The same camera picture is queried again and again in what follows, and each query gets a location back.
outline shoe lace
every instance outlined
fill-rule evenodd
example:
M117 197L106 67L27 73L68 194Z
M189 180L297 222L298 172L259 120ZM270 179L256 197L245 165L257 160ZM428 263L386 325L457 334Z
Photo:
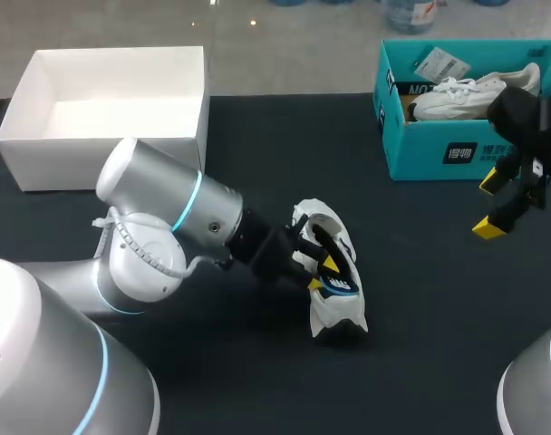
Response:
M476 92L477 84L472 79L457 80L448 77L433 88L435 92L446 92L454 100L457 95L469 95L470 92Z

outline teal shoebox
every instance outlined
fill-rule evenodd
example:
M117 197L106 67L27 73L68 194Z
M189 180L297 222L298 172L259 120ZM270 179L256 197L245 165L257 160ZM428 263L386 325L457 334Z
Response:
M374 109L391 177L396 180L483 179L511 145L486 120L406 121L401 97L434 85L415 73L435 48L470 65L466 78L539 65L542 94L551 95L551 40L384 41Z

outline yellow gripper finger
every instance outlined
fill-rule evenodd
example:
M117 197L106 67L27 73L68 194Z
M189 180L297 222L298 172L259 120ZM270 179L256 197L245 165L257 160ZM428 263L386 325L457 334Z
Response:
M500 228L495 227L493 224L489 223L489 216L485 216L474 228L473 232L479 237L484 238L485 240L490 240L491 238L504 236L506 234Z

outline sneaker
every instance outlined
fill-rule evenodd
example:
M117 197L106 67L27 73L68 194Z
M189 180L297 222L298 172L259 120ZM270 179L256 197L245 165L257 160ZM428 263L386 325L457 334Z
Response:
M362 282L354 264L356 252L346 227L338 215L318 199L305 199L295 206L293 224L302 215L309 218L301 236L323 246L331 254L318 264L301 252L294 253L295 261L304 265L308 272L320 276L320 280L314 280L309 287L312 336L337 341L368 332Z
M460 121L487 118L487 108L508 86L516 86L535 95L541 88L541 72L530 63L519 72L492 72L477 80L445 79L415 99L409 106L413 121Z

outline black table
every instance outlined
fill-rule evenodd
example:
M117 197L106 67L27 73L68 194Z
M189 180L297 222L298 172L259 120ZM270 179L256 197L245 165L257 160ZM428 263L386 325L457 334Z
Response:
M314 345L307 294L202 266L172 310L105 325L157 379L160 434L497 435L498 381L551 327L551 189L547 212L485 243L477 182L391 181L371 95L213 98L209 118L207 174L250 207L282 223L302 198L337 210L371 332ZM0 160L2 258L87 258L105 211L92 193L24 194Z

